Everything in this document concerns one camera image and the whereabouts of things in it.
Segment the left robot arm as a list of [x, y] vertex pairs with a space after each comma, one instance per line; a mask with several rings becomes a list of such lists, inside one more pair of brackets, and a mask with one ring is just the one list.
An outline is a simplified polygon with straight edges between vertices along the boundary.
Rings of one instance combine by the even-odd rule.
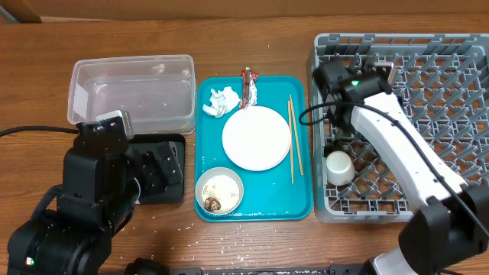
[[129, 114], [109, 112], [72, 130], [63, 182], [50, 187], [8, 241], [9, 274], [97, 274], [137, 204], [178, 202], [185, 141], [135, 134]]

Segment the white plastic cup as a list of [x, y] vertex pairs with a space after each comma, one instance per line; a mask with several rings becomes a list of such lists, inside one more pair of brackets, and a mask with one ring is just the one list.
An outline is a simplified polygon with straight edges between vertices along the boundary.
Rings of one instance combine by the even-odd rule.
[[340, 150], [331, 152], [325, 163], [329, 183], [344, 186], [353, 180], [355, 169], [351, 158], [345, 152]]

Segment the white round plate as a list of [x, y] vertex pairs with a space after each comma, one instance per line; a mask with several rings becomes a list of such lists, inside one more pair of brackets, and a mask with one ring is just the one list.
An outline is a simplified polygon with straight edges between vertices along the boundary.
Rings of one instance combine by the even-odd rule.
[[226, 156], [238, 167], [255, 172], [269, 170], [290, 152], [289, 126], [271, 108], [244, 108], [225, 123], [222, 146]]

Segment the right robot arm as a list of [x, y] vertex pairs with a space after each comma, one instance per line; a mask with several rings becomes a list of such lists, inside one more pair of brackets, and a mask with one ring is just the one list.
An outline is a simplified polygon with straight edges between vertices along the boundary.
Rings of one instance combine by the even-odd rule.
[[312, 72], [320, 116], [366, 138], [397, 178], [414, 211], [398, 245], [367, 260], [364, 274], [439, 274], [488, 249], [488, 189], [469, 185], [435, 153], [393, 92], [393, 63], [348, 68], [339, 59]]

